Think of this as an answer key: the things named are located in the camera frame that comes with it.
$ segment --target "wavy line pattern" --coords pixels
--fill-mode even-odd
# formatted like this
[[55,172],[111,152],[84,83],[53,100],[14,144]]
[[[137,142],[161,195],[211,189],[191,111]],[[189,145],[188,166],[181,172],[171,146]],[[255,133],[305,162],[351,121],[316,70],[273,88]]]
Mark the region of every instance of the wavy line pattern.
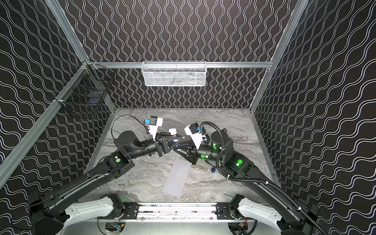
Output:
[[0,163],[81,64],[44,0],[0,2]]
[[30,227],[26,205],[31,192],[52,190],[83,174],[109,114],[105,105],[95,119],[77,120],[59,111],[0,189],[0,234],[20,232],[10,226],[11,218],[17,227]]
[[208,69],[207,85],[200,87],[145,86],[139,69],[118,69],[110,96],[116,107],[248,108],[264,68]]
[[255,112],[282,186],[331,235],[376,231],[375,32],[375,1],[310,1]]
[[297,0],[59,0],[92,61],[270,61]]

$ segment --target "wire basket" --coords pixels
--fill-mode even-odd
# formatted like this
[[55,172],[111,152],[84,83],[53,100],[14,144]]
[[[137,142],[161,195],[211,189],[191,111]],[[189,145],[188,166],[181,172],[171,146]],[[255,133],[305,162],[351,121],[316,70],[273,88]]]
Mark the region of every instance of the wire basket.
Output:
[[111,69],[89,65],[60,104],[76,118],[95,118],[103,110],[104,98],[115,76]]
[[206,61],[144,61],[146,86],[205,86]]

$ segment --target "gray marble surface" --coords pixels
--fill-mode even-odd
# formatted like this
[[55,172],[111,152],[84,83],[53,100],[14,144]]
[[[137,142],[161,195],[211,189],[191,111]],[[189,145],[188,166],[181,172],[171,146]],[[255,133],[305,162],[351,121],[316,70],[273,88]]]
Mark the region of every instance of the gray marble surface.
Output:
[[[150,115],[162,117],[163,126],[159,131],[168,132],[174,127],[181,136],[185,136],[186,125],[211,121],[221,129],[226,128],[229,137],[233,139],[234,149],[253,161],[271,179],[249,111],[246,109],[118,109],[115,118],[122,114],[131,114],[140,121],[149,119]],[[113,135],[116,138],[126,130],[132,130],[140,141],[147,138],[145,129],[129,116],[121,117],[115,122]],[[209,135],[213,131],[211,127],[207,127]],[[95,164],[116,149],[111,133],[108,132]],[[265,202],[241,183],[231,182],[217,171],[211,173],[211,166],[201,158],[196,165],[192,165],[181,197],[168,195],[162,192],[162,188],[176,158],[182,157],[172,151],[163,157],[154,154],[151,157],[135,159],[136,166],[129,172],[98,187],[82,200],[94,200],[104,194],[117,193],[124,201],[135,202],[229,202],[235,194],[241,194],[255,202]]]

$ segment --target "patterned wall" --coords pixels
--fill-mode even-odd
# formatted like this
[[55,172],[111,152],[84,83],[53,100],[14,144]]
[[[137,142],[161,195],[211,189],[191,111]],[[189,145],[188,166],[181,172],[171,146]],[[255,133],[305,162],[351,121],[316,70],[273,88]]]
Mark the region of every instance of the patterned wall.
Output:
[[43,0],[0,1],[0,163],[81,64]]
[[255,112],[283,188],[376,233],[376,1],[311,0]]
[[270,61],[296,0],[59,0],[90,60]]
[[59,111],[0,190],[1,235],[31,234],[20,230],[31,227],[28,195],[52,190],[82,175],[108,118],[106,108],[92,120]]
[[145,86],[141,70],[116,71],[110,95],[116,107],[249,108],[264,68],[208,69],[206,86]]

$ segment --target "white bottle cap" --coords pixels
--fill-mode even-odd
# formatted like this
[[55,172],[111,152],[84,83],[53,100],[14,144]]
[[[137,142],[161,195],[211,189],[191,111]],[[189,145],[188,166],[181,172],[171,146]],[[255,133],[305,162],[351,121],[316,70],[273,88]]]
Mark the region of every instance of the white bottle cap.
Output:
[[170,129],[168,130],[168,132],[169,132],[171,135],[176,135],[176,134],[177,134],[176,128],[170,128]]

